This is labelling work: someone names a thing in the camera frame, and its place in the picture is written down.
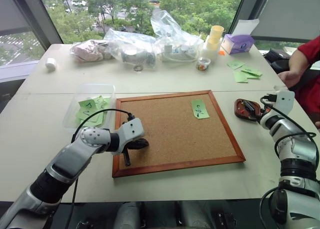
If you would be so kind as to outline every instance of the wooden frame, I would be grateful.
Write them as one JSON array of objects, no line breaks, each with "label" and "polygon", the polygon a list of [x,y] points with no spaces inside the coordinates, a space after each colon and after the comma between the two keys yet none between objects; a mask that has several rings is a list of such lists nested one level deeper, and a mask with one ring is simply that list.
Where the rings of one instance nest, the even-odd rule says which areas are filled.
[{"label": "wooden frame", "polygon": [[[116,100],[116,108],[121,109],[122,103],[124,102],[132,102],[132,101],[146,101],[153,99],[163,99],[163,98],[174,98],[174,97],[185,97],[185,96],[195,96],[195,95],[203,95],[208,94],[212,105],[217,112],[217,115],[224,127],[224,130],[233,146],[235,151],[234,156],[226,156],[226,157],[217,157],[210,159],[201,159],[201,160],[191,160],[191,161],[182,161],[182,162],[174,162],[174,163],[165,163],[158,165],[148,165],[134,168],[126,168],[120,169],[120,157],[122,155],[116,155],[113,157],[113,165],[112,165],[112,177],[124,177],[124,176],[132,176],[138,174],[146,174],[146,173],[154,173],[154,172],[162,172],[168,170],[177,170],[184,168],[193,168],[193,167],[203,167],[210,165],[219,165],[219,164],[228,164],[228,163],[237,163],[244,162],[246,159],[213,95],[211,90],[204,91],[195,91],[195,92],[183,92],[183,93],[172,93],[172,94],[163,94],[163,95],[155,95],[155,96],[140,96],[140,97],[129,97],[129,98],[118,98]],[[121,112],[116,112],[115,116],[115,128],[119,128],[121,126]]]}]

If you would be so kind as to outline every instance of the white paper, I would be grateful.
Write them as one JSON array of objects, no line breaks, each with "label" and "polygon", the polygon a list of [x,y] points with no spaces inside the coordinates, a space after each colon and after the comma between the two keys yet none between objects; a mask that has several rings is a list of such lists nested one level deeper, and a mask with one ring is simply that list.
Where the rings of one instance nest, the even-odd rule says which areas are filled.
[{"label": "white paper", "polygon": [[250,35],[258,24],[259,24],[258,18],[254,20],[239,20],[238,24],[236,25],[231,35],[232,36]]}]

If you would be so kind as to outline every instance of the cork board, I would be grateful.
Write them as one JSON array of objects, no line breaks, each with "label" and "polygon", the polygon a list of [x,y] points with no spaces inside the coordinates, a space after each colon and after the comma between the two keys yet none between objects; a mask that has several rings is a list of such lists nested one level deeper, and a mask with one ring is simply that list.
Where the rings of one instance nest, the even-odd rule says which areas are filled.
[{"label": "cork board", "polygon": [[[194,116],[191,101],[197,99],[210,118]],[[141,119],[149,146],[128,150],[131,166],[122,154],[114,156],[114,178],[246,160],[210,90],[119,98],[116,108]],[[117,112],[115,128],[126,121],[127,115]]]}]

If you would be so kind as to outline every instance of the person's hand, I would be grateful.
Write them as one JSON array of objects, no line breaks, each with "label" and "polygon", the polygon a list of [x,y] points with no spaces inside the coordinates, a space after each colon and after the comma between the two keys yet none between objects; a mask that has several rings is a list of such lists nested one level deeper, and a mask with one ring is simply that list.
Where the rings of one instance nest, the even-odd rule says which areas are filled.
[{"label": "person's hand", "polygon": [[318,131],[320,132],[320,121],[315,122],[315,127],[318,128]]},{"label": "person's hand", "polygon": [[297,72],[287,70],[280,72],[278,74],[281,81],[287,86],[287,88],[292,88],[295,84],[300,81],[301,75]]}]

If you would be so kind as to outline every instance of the clear plastic bin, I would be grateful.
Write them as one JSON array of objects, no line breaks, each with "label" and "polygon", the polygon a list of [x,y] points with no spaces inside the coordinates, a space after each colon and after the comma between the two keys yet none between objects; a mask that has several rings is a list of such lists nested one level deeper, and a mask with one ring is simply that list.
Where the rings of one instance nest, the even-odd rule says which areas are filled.
[{"label": "clear plastic bin", "polygon": [[[76,94],[74,95],[69,108],[64,116],[62,125],[70,133],[74,133],[78,128],[79,123],[76,122],[76,113],[80,109],[78,102],[93,99],[99,96],[104,98],[110,98],[109,107],[115,108],[116,106],[116,95],[115,95],[115,86],[112,84],[104,83],[85,83],[79,85]],[[111,120],[115,115],[115,111],[103,112],[104,122],[97,126],[98,128],[109,128],[112,127]]]}]

